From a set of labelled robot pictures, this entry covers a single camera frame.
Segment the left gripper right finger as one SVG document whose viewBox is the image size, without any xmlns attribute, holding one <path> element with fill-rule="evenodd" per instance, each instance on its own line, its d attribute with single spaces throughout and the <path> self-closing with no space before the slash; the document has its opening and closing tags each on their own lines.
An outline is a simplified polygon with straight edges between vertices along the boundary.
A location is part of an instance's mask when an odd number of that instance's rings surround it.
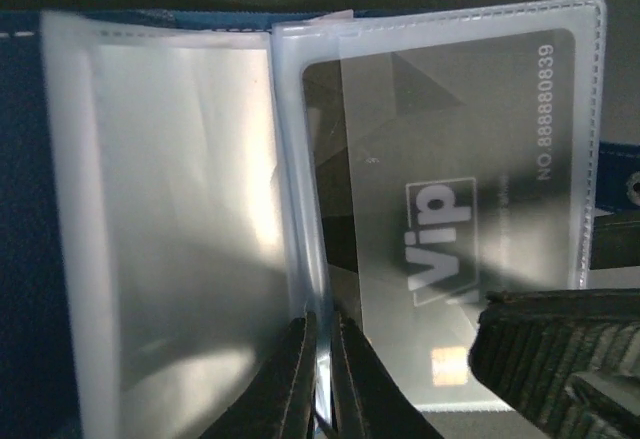
<svg viewBox="0 0 640 439">
<path fill-rule="evenodd" d="M 332 326 L 331 389 L 341 438 L 441 436 L 400 391 L 357 323 L 338 312 Z"/>
</svg>

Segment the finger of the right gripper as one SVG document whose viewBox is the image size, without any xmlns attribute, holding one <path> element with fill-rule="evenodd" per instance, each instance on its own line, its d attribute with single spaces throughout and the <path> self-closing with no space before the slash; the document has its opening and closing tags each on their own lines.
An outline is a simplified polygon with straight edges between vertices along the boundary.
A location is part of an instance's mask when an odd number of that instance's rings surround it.
<svg viewBox="0 0 640 439">
<path fill-rule="evenodd" d="M 639 435 L 639 292 L 493 292 L 474 377 L 550 438 Z"/>
<path fill-rule="evenodd" d="M 590 254 L 591 270 L 638 267 L 639 253 L 638 210 L 595 218 Z"/>
</svg>

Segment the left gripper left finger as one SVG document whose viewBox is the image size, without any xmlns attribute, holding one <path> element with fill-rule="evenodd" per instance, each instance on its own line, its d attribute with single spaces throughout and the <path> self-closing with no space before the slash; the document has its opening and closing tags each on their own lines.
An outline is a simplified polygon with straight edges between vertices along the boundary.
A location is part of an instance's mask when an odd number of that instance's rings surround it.
<svg viewBox="0 0 640 439">
<path fill-rule="evenodd" d="M 317 319 L 291 321 L 275 352 L 241 396 L 201 436 L 205 439 L 310 438 L 316 382 Z"/>
</svg>

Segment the black VIP card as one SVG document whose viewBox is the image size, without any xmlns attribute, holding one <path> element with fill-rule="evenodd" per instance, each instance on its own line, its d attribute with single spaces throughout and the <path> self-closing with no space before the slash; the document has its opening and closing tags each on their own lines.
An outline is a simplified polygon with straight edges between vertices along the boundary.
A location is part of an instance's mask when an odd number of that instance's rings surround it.
<svg viewBox="0 0 640 439">
<path fill-rule="evenodd" d="M 486 294 L 575 281 L 574 53 L 557 28 L 303 71 L 335 297 L 420 410 L 502 409 L 467 362 Z"/>
</svg>

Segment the blue card holder wallet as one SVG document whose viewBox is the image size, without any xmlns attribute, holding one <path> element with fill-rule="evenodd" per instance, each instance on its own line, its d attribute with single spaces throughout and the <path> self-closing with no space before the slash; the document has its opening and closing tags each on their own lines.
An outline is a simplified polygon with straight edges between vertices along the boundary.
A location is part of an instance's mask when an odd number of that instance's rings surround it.
<svg viewBox="0 0 640 439">
<path fill-rule="evenodd" d="M 638 148 L 599 138 L 606 19 L 603 0 L 3 12 L 2 436 L 203 438 L 313 312 L 310 438 L 341 438 L 332 326 L 356 320 L 324 247 L 302 81 L 316 62 L 571 32 L 576 277 L 515 293 L 595 289 L 595 218 L 639 211 Z"/>
</svg>

